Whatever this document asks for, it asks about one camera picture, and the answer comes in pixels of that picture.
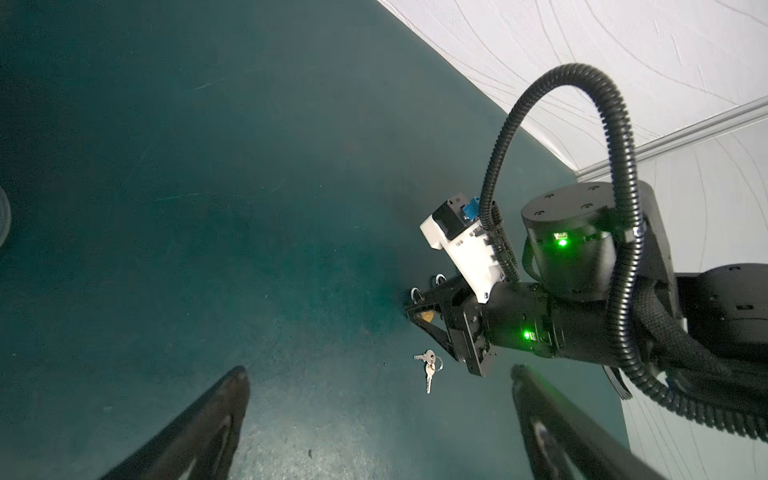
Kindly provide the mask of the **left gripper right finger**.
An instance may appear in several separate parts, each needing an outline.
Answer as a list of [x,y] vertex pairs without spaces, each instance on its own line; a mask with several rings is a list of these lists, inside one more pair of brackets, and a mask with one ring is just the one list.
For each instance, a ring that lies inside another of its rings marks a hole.
[[660,479],[543,377],[524,365],[511,370],[512,396],[533,477]]

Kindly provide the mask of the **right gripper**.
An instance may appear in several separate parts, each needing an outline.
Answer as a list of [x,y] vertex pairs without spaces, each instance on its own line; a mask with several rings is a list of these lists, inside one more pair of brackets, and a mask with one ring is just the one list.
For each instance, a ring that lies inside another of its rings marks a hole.
[[421,292],[423,300],[413,303],[410,298],[405,313],[417,315],[424,310],[434,310],[441,314],[446,331],[421,316],[410,316],[409,320],[431,336],[454,360],[463,362],[471,374],[485,377],[485,359],[491,353],[491,344],[482,323],[482,305],[467,281],[458,275]]

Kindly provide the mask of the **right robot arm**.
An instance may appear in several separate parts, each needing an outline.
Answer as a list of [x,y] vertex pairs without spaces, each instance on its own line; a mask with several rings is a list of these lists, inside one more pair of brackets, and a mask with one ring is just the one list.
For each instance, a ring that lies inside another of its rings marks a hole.
[[[516,256],[495,190],[524,119],[561,87],[596,107],[611,178],[526,204]],[[767,268],[674,270],[655,193],[638,176],[626,104],[601,70],[568,63],[534,81],[501,128],[480,194],[444,201],[421,230],[457,274],[413,289],[406,317],[472,374],[493,347],[593,363],[623,394],[638,390],[694,423],[766,439]]]

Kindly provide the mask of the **gold padlock key bunch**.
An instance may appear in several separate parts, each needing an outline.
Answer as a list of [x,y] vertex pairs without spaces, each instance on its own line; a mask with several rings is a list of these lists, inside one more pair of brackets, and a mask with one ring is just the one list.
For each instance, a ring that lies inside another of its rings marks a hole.
[[439,357],[431,349],[426,350],[424,353],[414,355],[413,359],[423,363],[424,376],[425,376],[425,392],[427,394],[430,394],[434,375],[443,369],[444,362],[442,358]]

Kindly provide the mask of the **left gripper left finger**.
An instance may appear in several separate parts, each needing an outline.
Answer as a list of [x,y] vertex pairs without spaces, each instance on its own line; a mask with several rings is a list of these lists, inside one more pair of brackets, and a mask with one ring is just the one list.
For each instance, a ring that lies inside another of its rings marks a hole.
[[250,398],[236,366],[105,479],[226,479]]

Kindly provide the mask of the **small blue padlock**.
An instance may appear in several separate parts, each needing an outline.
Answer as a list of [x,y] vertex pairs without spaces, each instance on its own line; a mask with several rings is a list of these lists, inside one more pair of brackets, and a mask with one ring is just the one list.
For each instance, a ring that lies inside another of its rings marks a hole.
[[423,294],[419,288],[413,287],[410,290],[410,298],[413,303],[419,303],[423,300]]

